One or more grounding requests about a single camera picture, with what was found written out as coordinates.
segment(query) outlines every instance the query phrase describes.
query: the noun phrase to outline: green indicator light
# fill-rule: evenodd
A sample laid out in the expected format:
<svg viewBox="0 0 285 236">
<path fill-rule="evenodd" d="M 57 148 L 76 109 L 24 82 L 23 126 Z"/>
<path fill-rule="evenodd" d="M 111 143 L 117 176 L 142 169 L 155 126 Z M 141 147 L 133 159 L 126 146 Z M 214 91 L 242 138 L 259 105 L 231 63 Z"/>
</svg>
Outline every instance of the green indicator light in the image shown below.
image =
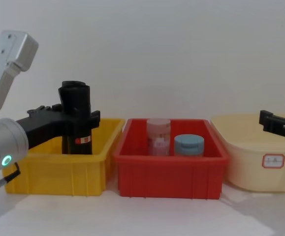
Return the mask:
<svg viewBox="0 0 285 236">
<path fill-rule="evenodd" d="M 10 161 L 12 160 L 12 156 L 8 155 L 8 156 L 5 156 L 2 160 L 2 165 L 3 166 L 6 166 L 7 164 L 10 163 Z"/>
</svg>

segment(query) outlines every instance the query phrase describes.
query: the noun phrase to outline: black cylinder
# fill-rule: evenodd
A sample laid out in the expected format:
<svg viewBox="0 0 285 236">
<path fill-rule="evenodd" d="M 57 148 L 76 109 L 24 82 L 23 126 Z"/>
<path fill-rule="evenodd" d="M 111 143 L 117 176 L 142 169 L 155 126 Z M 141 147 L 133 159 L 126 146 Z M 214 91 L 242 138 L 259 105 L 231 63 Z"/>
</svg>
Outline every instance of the black cylinder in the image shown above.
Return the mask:
<svg viewBox="0 0 285 236">
<path fill-rule="evenodd" d="M 59 96 L 63 112 L 76 118 L 70 127 L 73 135 L 63 136 L 63 154 L 92 154 L 92 131 L 86 127 L 91 115 L 90 87 L 79 81 L 64 81 Z"/>
</svg>

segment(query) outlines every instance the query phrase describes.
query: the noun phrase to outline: plastic container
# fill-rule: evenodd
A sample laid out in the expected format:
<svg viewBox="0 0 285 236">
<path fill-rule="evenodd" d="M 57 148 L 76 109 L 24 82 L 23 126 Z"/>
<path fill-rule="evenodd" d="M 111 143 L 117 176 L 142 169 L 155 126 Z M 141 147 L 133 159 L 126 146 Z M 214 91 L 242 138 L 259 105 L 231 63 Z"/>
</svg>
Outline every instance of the plastic container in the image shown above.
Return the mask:
<svg viewBox="0 0 285 236">
<path fill-rule="evenodd" d="M 205 140 L 199 135 L 181 134 L 174 138 L 174 154 L 179 156 L 202 157 Z"/>
<path fill-rule="evenodd" d="M 169 156 L 148 155 L 147 119 L 130 119 L 115 150 L 121 196 L 218 199 L 228 155 L 206 120 L 171 119 Z M 174 156 L 173 138 L 198 134 L 202 158 Z"/>
<path fill-rule="evenodd" d="M 21 175 L 6 185 L 7 193 L 98 196 L 115 169 L 112 153 L 121 137 L 122 119 L 102 119 L 92 130 L 93 155 L 64 155 L 61 137 L 29 150 L 19 162 Z M 15 167 L 3 169 L 6 176 Z"/>
<path fill-rule="evenodd" d="M 211 119 L 230 154 L 227 179 L 251 191 L 285 192 L 285 137 L 264 132 L 258 122 L 259 114 Z"/>
<path fill-rule="evenodd" d="M 153 118 L 147 120 L 149 155 L 166 156 L 170 149 L 171 121 Z"/>
</svg>

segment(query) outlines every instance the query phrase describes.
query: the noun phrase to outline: blue lid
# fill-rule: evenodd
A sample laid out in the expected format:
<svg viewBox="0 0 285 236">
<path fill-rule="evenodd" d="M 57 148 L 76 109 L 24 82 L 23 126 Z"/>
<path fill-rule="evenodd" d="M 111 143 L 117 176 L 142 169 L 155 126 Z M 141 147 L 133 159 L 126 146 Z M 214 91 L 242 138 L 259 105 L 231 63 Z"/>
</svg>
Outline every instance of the blue lid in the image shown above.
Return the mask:
<svg viewBox="0 0 285 236">
<path fill-rule="evenodd" d="M 174 138 L 174 151 L 179 155 L 201 155 L 205 148 L 203 137 L 194 134 L 181 134 Z"/>
</svg>

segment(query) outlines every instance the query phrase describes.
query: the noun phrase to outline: red plastic bin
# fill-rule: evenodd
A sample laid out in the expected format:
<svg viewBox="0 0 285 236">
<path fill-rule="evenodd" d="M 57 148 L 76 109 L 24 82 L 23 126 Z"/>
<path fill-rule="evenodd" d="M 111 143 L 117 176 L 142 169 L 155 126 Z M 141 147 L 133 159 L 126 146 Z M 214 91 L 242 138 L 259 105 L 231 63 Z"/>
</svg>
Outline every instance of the red plastic bin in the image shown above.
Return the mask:
<svg viewBox="0 0 285 236">
<path fill-rule="evenodd" d="M 174 156 L 174 137 L 205 139 L 204 157 Z M 219 199 L 228 154 L 207 120 L 172 119 L 169 156 L 149 156 L 147 119 L 128 120 L 114 153 L 123 197 Z"/>
</svg>

